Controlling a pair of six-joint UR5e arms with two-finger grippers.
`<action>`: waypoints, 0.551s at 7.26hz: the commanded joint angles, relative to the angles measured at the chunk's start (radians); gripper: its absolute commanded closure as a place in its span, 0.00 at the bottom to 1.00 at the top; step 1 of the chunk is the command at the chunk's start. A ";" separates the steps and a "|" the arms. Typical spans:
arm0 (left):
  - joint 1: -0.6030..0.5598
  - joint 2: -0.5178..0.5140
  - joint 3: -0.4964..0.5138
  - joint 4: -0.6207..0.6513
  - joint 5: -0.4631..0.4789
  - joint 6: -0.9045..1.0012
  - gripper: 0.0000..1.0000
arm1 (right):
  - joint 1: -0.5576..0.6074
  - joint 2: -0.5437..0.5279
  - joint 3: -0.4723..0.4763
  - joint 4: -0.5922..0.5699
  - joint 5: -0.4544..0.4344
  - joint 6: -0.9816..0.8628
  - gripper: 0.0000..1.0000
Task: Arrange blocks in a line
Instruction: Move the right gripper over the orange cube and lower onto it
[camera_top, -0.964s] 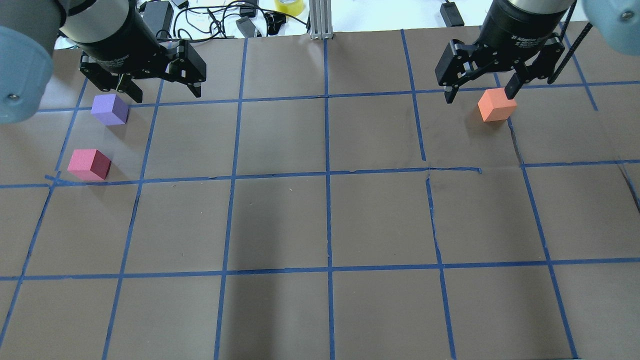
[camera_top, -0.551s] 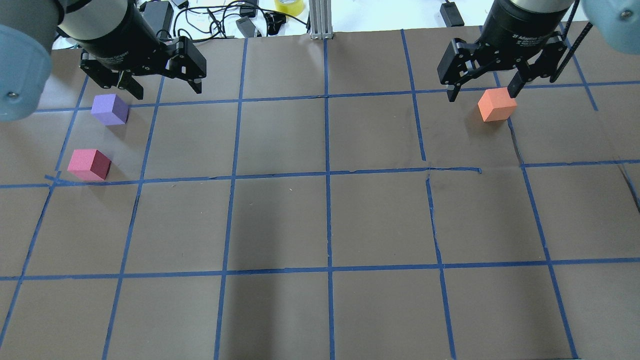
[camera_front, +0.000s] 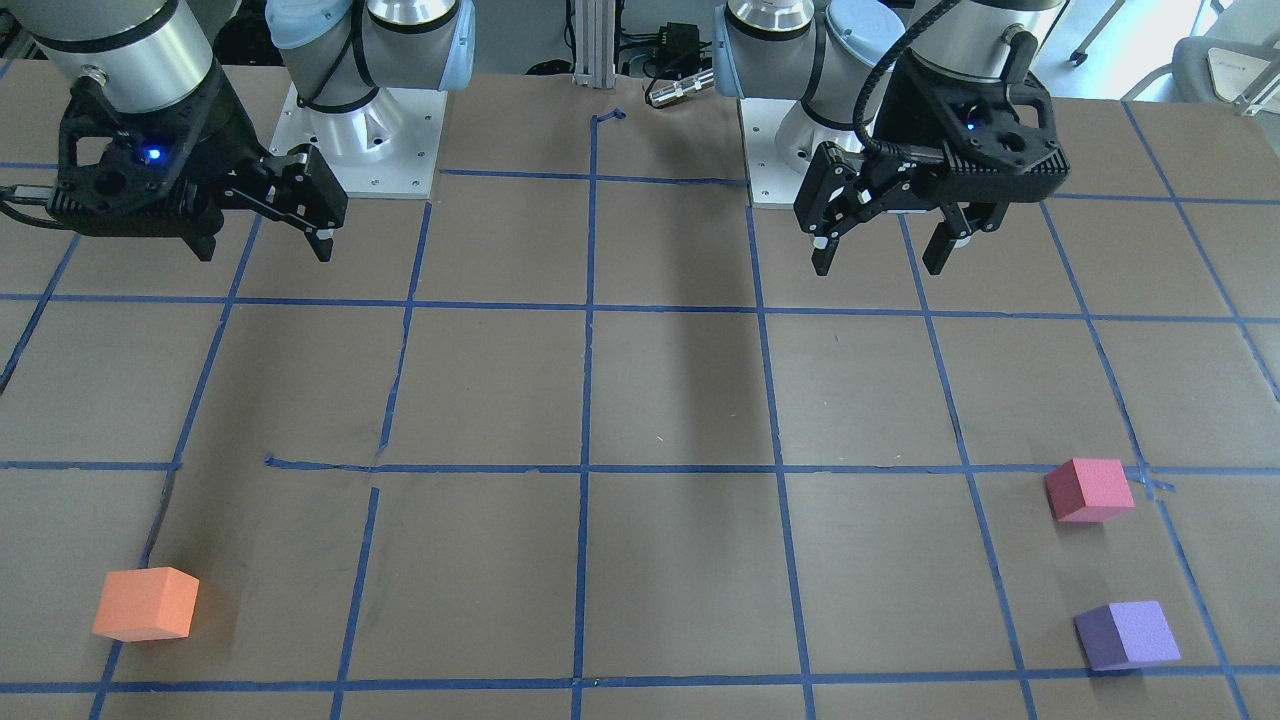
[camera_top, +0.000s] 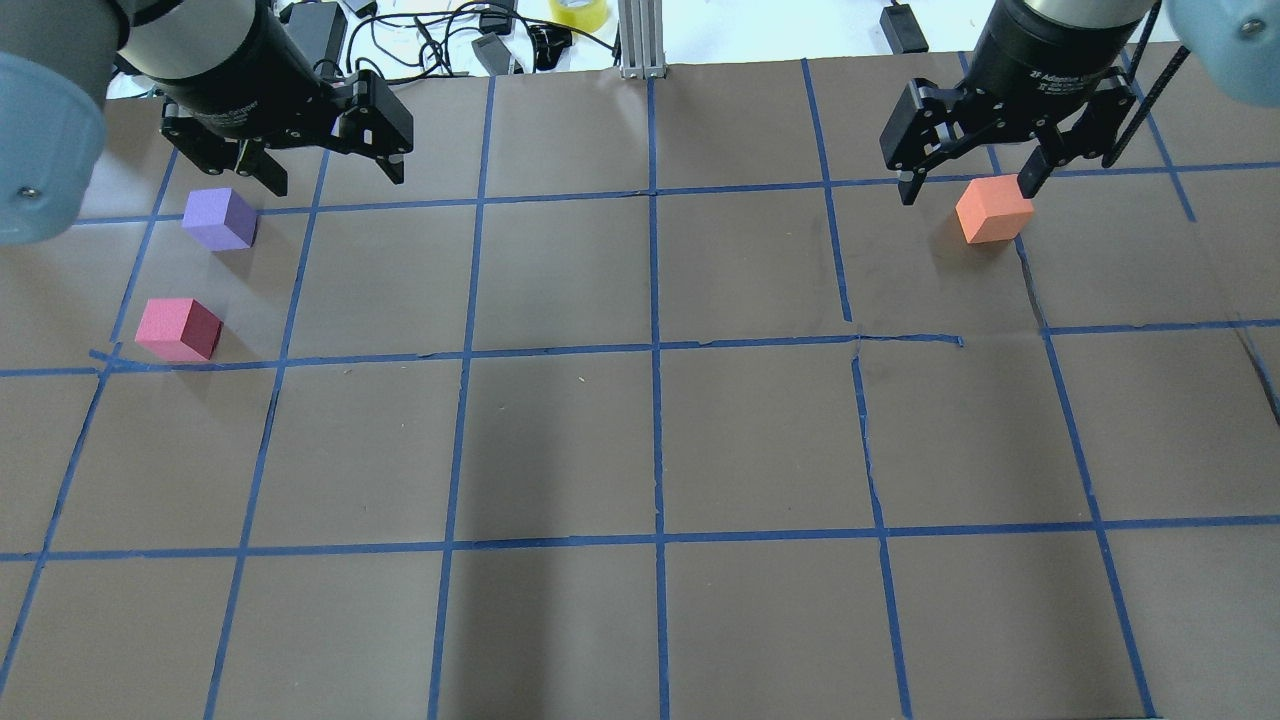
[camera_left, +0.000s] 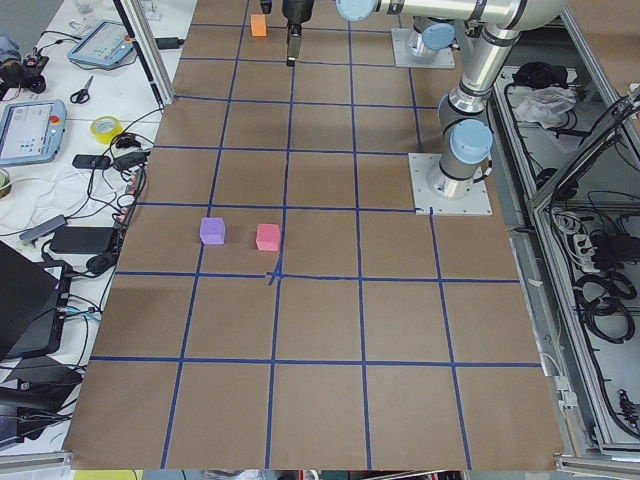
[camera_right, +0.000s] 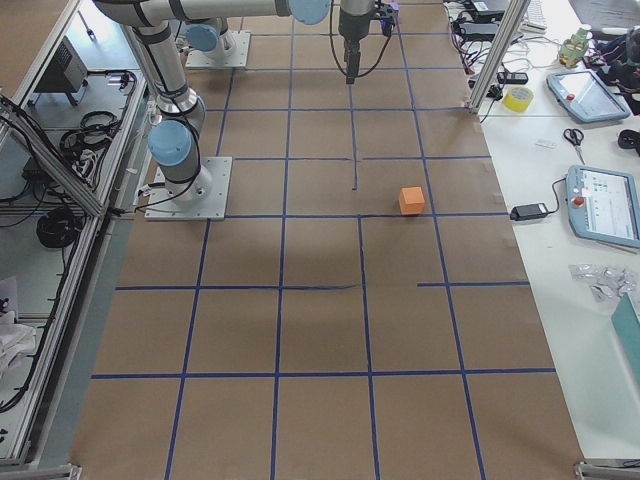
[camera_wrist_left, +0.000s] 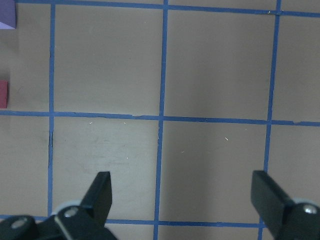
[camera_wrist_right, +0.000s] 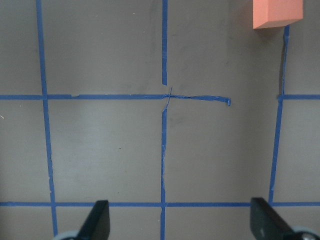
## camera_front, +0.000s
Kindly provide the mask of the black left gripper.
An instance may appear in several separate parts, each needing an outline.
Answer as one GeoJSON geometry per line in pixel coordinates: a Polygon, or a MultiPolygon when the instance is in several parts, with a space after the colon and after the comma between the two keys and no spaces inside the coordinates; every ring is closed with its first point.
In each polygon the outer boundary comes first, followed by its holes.
{"type": "Polygon", "coordinates": [[[852,155],[836,142],[818,143],[794,201],[800,229],[813,237],[815,273],[829,273],[845,234],[888,211],[941,210],[943,220],[922,255],[931,275],[941,274],[952,251],[974,233],[996,232],[1010,201],[969,202],[961,208],[956,169],[960,159],[947,141],[931,147],[872,140],[863,164],[855,167],[852,155]]]}

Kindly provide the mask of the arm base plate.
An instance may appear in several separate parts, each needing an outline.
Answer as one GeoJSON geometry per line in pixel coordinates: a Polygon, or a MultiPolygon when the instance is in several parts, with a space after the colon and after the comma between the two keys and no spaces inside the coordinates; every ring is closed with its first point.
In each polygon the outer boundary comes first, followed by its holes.
{"type": "Polygon", "coordinates": [[[448,92],[381,88],[369,105],[343,114],[301,108],[291,86],[271,154],[314,145],[352,199],[431,196],[448,92]]]}
{"type": "Polygon", "coordinates": [[[791,209],[814,150],[823,141],[837,143],[861,163],[861,143],[851,131],[832,129],[813,120],[799,100],[745,97],[739,101],[742,147],[751,205],[791,209]]]}

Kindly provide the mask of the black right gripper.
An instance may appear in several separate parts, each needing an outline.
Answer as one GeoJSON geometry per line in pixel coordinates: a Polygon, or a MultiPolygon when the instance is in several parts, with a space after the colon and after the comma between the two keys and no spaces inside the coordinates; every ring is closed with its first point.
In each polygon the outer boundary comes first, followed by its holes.
{"type": "Polygon", "coordinates": [[[251,210],[301,231],[315,258],[328,263],[349,197],[321,150],[300,143],[269,154],[224,70],[211,70],[183,108],[196,110],[196,136],[173,195],[180,204],[177,234],[192,254],[210,263],[223,211],[251,210]]]}

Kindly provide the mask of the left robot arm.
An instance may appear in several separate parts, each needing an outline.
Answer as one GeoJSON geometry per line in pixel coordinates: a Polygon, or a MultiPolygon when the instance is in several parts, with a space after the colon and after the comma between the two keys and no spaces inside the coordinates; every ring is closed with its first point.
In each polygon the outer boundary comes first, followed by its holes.
{"type": "Polygon", "coordinates": [[[792,209],[826,275],[840,241],[886,213],[941,211],[923,263],[940,274],[1009,208],[1059,190],[1070,164],[1032,73],[1061,1],[728,1],[716,87],[794,100],[829,137],[806,151],[792,209]]]}

